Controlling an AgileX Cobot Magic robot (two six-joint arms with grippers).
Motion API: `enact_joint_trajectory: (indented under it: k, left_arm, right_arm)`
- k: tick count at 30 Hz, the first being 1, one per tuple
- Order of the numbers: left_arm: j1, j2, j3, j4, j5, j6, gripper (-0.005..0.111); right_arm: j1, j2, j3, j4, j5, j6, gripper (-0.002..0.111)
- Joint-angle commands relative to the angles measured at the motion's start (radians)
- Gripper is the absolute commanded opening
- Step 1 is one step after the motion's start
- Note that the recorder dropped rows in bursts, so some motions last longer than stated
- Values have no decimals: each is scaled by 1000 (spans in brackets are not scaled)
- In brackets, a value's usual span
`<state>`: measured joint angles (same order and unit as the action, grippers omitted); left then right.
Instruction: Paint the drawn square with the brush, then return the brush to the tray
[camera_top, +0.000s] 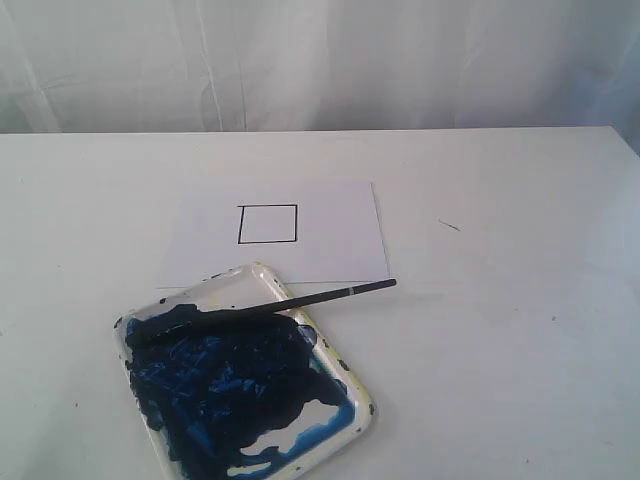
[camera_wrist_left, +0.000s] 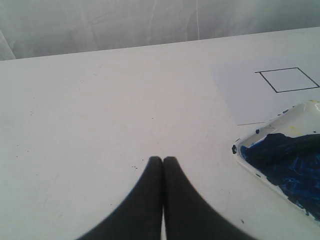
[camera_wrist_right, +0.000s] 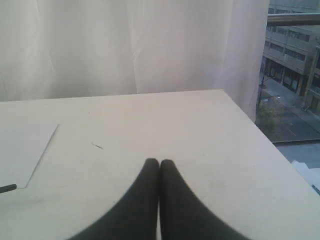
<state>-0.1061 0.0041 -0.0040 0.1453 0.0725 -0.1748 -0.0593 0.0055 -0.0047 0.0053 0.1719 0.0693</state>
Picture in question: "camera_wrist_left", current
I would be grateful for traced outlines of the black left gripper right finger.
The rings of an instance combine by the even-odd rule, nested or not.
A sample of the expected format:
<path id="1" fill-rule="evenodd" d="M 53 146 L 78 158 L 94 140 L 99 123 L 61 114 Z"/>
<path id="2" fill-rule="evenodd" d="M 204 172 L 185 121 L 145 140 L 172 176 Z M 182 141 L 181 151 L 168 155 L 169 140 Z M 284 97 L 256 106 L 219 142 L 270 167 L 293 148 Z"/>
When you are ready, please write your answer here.
<path id="1" fill-rule="evenodd" d="M 252 240 L 196 191 L 178 160 L 163 160 L 163 209 L 168 240 Z"/>

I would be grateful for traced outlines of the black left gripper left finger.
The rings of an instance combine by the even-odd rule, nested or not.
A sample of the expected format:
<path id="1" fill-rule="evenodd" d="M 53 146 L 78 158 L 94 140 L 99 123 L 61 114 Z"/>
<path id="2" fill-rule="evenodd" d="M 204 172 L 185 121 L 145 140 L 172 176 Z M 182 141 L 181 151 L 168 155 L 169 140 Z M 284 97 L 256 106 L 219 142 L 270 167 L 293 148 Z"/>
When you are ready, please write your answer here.
<path id="1" fill-rule="evenodd" d="M 149 158 L 134 188 L 102 222 L 80 240 L 159 240 L 163 218 L 163 162 Z"/>

